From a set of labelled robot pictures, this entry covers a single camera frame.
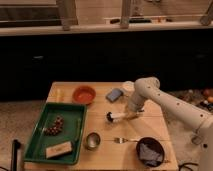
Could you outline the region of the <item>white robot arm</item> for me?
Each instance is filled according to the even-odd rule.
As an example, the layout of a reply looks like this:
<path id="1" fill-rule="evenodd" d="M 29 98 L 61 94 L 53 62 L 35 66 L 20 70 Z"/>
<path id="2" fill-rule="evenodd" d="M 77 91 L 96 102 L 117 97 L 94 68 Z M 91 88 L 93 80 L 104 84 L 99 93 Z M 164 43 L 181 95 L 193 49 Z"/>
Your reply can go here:
<path id="1" fill-rule="evenodd" d="M 161 91 L 156 77 L 140 78 L 134 82 L 134 92 L 127 102 L 128 115 L 134 117 L 148 99 L 173 114 L 202 139 L 198 171 L 213 171 L 213 115 Z"/>

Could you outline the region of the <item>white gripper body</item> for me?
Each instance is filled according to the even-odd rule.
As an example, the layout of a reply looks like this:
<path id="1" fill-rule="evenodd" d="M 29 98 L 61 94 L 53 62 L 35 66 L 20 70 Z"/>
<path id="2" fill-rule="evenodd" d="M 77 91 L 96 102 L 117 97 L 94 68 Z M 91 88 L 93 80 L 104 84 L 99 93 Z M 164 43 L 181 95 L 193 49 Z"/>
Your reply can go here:
<path id="1" fill-rule="evenodd" d="M 128 99 L 127 107 L 132 112 L 141 110 L 147 98 L 139 91 L 134 91 Z"/>

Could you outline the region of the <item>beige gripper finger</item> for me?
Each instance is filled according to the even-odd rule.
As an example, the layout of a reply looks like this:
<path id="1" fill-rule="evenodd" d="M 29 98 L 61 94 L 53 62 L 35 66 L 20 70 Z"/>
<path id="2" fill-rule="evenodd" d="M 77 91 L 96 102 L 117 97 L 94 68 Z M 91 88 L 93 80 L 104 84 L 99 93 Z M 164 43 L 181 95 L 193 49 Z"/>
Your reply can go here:
<path id="1" fill-rule="evenodd" d="M 129 109 L 125 110 L 125 118 L 127 120 L 132 120 L 132 119 L 135 119 L 137 117 L 138 117 L 138 113 L 137 112 L 131 111 Z"/>

